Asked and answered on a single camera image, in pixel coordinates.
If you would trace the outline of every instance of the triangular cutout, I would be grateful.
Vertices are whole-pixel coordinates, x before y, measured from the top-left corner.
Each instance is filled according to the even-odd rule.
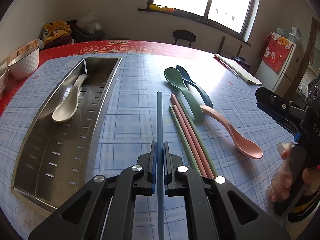
[[[245,225],[258,218],[258,214],[236,193],[228,191],[228,196],[241,225]]]
[[[84,209],[91,196],[91,191],[86,191],[75,203],[73,203],[63,214],[62,219],[67,220],[75,225],[79,224]]]

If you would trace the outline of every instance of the pink chopstick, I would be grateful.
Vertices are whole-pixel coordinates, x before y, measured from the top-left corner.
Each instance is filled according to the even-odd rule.
[[[182,127],[182,130],[183,130],[183,132],[184,132],[184,135],[185,135],[186,138],[187,138],[187,141],[188,141],[188,143],[189,143],[189,146],[190,146],[190,148],[191,148],[191,151],[192,151],[192,153],[193,153],[193,156],[194,156],[195,159],[196,159],[196,162],[197,162],[197,164],[198,164],[199,170],[200,170],[200,172],[201,172],[201,176],[207,178],[208,176],[207,176],[207,174],[206,174],[206,172],[205,172],[205,169],[204,169],[204,167],[203,167],[203,165],[202,165],[201,159],[200,159],[200,157],[199,157],[199,155],[198,155],[198,152],[197,152],[197,150],[196,150],[196,146],[195,146],[195,144],[194,144],[193,141],[192,141],[192,138],[191,138],[191,135],[190,135],[190,133],[189,133],[189,131],[188,131],[187,125],[186,125],[186,123],[184,122],[184,120],[183,120],[183,118],[182,118],[182,116],[181,116],[181,114],[180,114],[180,112],[179,112],[179,110],[178,110],[178,107],[177,107],[176,105],[173,105],[172,107],[173,107],[173,110],[174,110],[174,112],[175,112],[178,120],[179,120],[179,123],[180,123],[180,125],[181,125],[181,127]]]
[[[176,96],[175,96],[174,94],[171,94],[170,97],[171,97],[172,102],[177,106],[178,111],[180,112],[181,117],[182,117],[183,121],[184,121],[185,124],[186,124],[186,127],[187,127],[187,129],[188,129],[188,131],[189,131],[189,134],[190,134],[190,136],[191,136],[191,139],[192,139],[192,141],[193,141],[193,143],[194,143],[194,145],[195,145],[195,147],[196,147],[196,150],[197,150],[197,152],[198,152],[198,155],[199,155],[200,160],[201,160],[201,162],[202,162],[202,165],[203,165],[203,167],[204,167],[205,173],[207,174],[208,178],[213,179],[214,176],[213,176],[213,174],[212,174],[212,171],[211,171],[211,169],[210,169],[210,166],[209,166],[209,164],[208,164],[208,161],[207,161],[207,159],[206,159],[206,157],[205,157],[205,155],[204,155],[204,153],[203,153],[203,150],[202,150],[202,148],[201,148],[201,146],[200,146],[200,143],[198,142],[198,139],[197,139],[197,137],[196,137],[193,129],[191,128],[191,125],[190,125],[190,123],[189,123],[186,115],[184,114],[184,112],[183,112],[183,110],[182,110],[182,108],[181,108],[181,106],[180,106],[180,104],[179,104]]]

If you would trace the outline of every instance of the plastic glove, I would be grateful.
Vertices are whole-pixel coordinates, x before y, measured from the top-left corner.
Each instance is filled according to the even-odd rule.
[[[271,180],[271,185],[267,188],[267,196],[272,202],[276,202],[279,199],[287,199],[290,196],[292,173],[289,164],[293,147],[293,143],[277,144],[277,150],[284,161],[280,164]],[[320,170],[305,168],[302,173],[302,179],[306,184],[311,185],[304,195],[312,195],[320,185]]]

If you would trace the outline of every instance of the spoon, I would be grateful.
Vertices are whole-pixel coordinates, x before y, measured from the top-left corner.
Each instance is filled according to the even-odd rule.
[[[204,104],[206,106],[209,106],[211,108],[213,108],[213,104],[208,96],[208,94],[202,89],[202,87],[200,87],[197,83],[193,82],[191,79],[190,79],[190,76],[188,74],[188,72],[181,66],[175,66],[176,69],[179,70],[179,72],[181,73],[181,76],[184,80],[185,83],[191,85],[191,86],[194,86],[196,88],[196,90],[198,90],[199,94],[201,95],[203,101],[204,101]]]
[[[55,122],[66,122],[73,117],[78,108],[78,94],[82,83],[89,75],[80,75],[74,83],[72,89],[66,99],[56,108],[52,114],[52,119]]]
[[[237,130],[221,114],[213,110],[211,107],[205,105],[201,105],[200,107],[205,114],[213,117],[219,123],[221,123],[224,128],[226,128],[236,147],[242,154],[252,159],[262,158],[263,153],[261,148],[254,142],[244,138],[240,133],[238,133]]]
[[[165,79],[168,81],[170,85],[173,87],[176,87],[179,89],[184,97],[186,98],[190,108],[191,112],[193,113],[193,116],[197,121],[201,121],[203,119],[203,113],[202,110],[196,101],[196,99],[193,97],[191,92],[188,90],[186,85],[183,82],[183,78],[179,72],[179,70],[169,67],[164,71]]]

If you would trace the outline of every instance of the metal tray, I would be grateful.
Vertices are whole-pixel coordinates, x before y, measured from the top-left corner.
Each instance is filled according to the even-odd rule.
[[[81,60],[54,88],[34,117],[15,162],[11,192],[47,217],[93,176],[103,120],[121,58]],[[89,74],[78,109],[67,122],[52,113],[81,74]]]

